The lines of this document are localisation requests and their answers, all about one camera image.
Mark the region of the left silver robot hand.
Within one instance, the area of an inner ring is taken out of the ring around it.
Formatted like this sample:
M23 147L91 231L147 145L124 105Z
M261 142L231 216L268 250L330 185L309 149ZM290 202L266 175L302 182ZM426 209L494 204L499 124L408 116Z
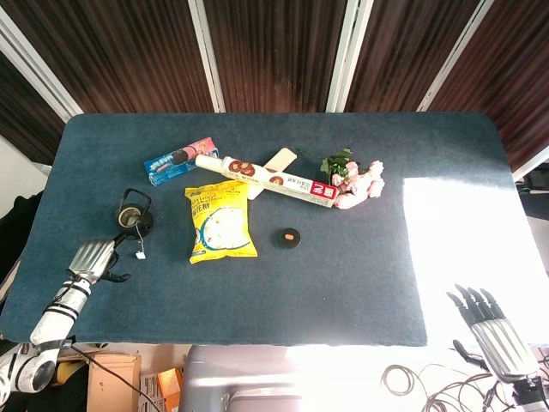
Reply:
M76 252L67 274L77 281L84 280L94 285L101 280L108 282L126 282L131 274L116 275L112 267L119 255L116 249L128 238L121 233L113 239L94 239L85 242Z

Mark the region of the dark blue table cloth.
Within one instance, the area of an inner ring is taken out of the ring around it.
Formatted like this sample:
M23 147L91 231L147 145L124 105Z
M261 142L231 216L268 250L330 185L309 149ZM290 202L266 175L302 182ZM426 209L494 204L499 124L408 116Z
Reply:
M249 208L257 257L191 264L184 190L220 176L195 170L153 187L143 163L206 136L223 155L258 163L284 147L321 158L350 148L358 161L384 163L386 185L380 198L347 211L265 191ZM73 329L83 342L422 346L407 233L413 210L438 229L427 248L443 260L435 278L487 287L493 236L481 225L501 204L483 203L473 188L514 190L498 130L479 113L83 114L65 126L0 315L8 339L29 338L84 241L117 233L129 187L152 198L147 256L136 259L133 242L121 245L115 270L131 278L94 288ZM287 227L301 234L294 249L273 244Z

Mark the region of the brown cardboard box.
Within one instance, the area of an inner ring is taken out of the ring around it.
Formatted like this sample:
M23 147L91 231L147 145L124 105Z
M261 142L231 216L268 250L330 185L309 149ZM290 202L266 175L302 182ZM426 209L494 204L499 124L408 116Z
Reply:
M97 354L103 367L140 386L141 357L137 354ZM87 387L87 412L137 412L139 393L119 378L91 363Z

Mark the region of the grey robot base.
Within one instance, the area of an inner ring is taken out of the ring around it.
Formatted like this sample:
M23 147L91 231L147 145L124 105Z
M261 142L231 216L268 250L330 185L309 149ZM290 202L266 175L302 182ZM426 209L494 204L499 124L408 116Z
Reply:
M283 346L194 345L178 412L305 412L299 378Z

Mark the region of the long white cookie box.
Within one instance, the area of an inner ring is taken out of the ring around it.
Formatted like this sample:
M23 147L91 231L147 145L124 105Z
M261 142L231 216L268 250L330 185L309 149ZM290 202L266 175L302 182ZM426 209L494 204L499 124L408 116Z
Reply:
M225 157L223 159L199 154L196 165L229 179L247 184L259 185L264 190L294 197L309 203L331 208L335 204L338 190L316 180L306 179L284 172L276 172L248 161Z

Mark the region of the black cast iron teapot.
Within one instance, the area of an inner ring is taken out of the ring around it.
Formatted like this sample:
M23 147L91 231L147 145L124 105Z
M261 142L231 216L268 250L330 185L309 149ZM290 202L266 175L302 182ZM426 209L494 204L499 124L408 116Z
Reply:
M134 193L145 200L144 204L127 203L130 193ZM134 188L128 188L118 205L116 222L119 230L135 239L146 237L154 227L154 218L150 211L152 198L146 193Z

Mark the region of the pink flower bouquet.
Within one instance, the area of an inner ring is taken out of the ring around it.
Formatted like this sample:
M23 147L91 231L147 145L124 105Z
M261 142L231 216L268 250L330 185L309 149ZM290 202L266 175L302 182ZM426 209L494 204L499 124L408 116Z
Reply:
M311 150L299 148L298 153L308 161L318 161L320 172L336 188L334 207L351 209L368 198L379 198L385 186L382 174L384 165L373 161L366 169L352 159L353 151L344 148L336 154L321 158Z

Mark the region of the yellow snack bag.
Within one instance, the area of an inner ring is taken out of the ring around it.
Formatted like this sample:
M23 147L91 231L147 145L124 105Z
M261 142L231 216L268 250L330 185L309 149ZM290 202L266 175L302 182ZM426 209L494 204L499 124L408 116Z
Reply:
M185 189L196 233L191 264L257 256L248 227L248 191L237 180Z

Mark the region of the cream rectangular bar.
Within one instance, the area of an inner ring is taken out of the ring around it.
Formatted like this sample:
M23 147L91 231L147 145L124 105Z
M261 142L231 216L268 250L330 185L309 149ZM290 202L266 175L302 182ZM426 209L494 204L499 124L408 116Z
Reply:
M297 159L297 155L289 148L282 148L272 157L264 167L276 172L283 172ZM257 184L249 184L248 199L253 201L263 191L263 187Z

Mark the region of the black round lid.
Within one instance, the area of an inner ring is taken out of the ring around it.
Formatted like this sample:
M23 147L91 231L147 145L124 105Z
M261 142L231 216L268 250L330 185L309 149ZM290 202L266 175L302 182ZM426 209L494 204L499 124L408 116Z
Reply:
M294 249L301 242L301 234L297 229L292 227L282 228L274 232L272 240L276 247Z

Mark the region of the blue Oreo cookie box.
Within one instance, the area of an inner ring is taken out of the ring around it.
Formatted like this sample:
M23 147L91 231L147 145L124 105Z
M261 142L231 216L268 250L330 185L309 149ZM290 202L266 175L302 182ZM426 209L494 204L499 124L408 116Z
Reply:
M219 157L219 150L211 137L145 161L143 166L151 185L158 186L196 169L198 155Z

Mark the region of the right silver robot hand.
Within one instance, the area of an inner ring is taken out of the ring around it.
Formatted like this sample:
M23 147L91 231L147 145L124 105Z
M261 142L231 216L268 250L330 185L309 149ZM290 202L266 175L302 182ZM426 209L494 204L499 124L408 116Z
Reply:
M534 378L538 362L495 297L483 288L455 288L459 294L447 296L478 343L486 368L505 384Z

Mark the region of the orange packet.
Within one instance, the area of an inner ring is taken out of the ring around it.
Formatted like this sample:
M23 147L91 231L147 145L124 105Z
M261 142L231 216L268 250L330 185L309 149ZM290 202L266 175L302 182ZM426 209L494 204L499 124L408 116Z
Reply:
M178 412L183 383L182 371L179 368L172 368L158 373L157 379L166 412Z

